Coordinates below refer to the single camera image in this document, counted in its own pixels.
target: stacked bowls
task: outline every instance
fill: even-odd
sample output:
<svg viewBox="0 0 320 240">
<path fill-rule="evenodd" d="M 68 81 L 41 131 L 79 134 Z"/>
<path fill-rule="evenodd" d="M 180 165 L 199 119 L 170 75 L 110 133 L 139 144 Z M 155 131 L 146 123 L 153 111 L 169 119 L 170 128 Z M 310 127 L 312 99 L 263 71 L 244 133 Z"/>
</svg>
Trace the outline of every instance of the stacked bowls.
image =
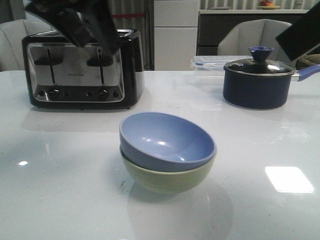
<svg viewBox="0 0 320 240">
<path fill-rule="evenodd" d="M 119 126 L 120 152 L 132 178 L 162 194 L 187 191 L 209 173 L 216 155 L 210 135 L 196 124 L 161 112 L 139 112 Z"/>
</svg>

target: stainless steel toaster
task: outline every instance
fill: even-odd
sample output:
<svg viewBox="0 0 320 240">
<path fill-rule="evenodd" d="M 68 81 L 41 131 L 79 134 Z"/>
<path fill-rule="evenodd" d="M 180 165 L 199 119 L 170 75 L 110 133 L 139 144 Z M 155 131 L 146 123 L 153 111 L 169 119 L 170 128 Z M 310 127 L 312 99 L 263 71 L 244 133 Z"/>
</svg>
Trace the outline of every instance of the stainless steel toaster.
<svg viewBox="0 0 320 240">
<path fill-rule="evenodd" d="M 144 89 L 140 32 L 117 30 L 122 45 L 113 59 L 93 40 L 84 47 L 57 31 L 22 40 L 31 104 L 56 109 L 129 109 Z"/>
</svg>

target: table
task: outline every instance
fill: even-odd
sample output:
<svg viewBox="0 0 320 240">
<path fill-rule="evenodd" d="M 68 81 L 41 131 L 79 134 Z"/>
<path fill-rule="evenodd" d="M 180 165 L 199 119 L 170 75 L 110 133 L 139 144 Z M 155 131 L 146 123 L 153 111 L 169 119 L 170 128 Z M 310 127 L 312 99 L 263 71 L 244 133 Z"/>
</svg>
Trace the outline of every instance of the table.
<svg viewBox="0 0 320 240">
<path fill-rule="evenodd" d="M 0 72 L 1 240 L 318 240 L 320 74 L 271 110 L 233 106 L 192 71 L 146 71 L 130 110 L 40 109 L 25 73 Z M 119 123 L 142 111 L 188 119 L 217 144 L 206 179 L 176 195 L 140 187 Z"/>
</svg>

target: dark cabinet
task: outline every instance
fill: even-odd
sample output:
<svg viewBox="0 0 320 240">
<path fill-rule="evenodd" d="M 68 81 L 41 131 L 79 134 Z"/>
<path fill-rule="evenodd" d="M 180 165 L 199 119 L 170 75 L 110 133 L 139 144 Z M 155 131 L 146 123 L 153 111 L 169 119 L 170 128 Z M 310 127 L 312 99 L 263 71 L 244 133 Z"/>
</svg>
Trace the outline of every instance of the dark cabinet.
<svg viewBox="0 0 320 240">
<path fill-rule="evenodd" d="M 197 55 L 217 55 L 221 40 L 239 23 L 273 19 L 294 23 L 304 13 L 200 13 Z"/>
</svg>

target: chair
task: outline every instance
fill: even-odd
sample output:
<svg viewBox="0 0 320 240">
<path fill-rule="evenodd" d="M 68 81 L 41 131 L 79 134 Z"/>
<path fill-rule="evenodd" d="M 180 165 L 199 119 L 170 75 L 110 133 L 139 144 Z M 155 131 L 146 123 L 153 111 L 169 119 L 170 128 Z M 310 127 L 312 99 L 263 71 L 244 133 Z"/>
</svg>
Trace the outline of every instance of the chair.
<svg viewBox="0 0 320 240">
<path fill-rule="evenodd" d="M 19 19 L 0 24 L 0 71 L 25 70 L 21 40 L 54 30 L 43 21 Z"/>
<path fill-rule="evenodd" d="M 291 23 L 271 19 L 245 21 L 236 25 L 218 45 L 218 55 L 251 55 L 248 47 L 274 48 L 268 59 L 295 65 L 279 46 L 276 36 Z"/>
</svg>

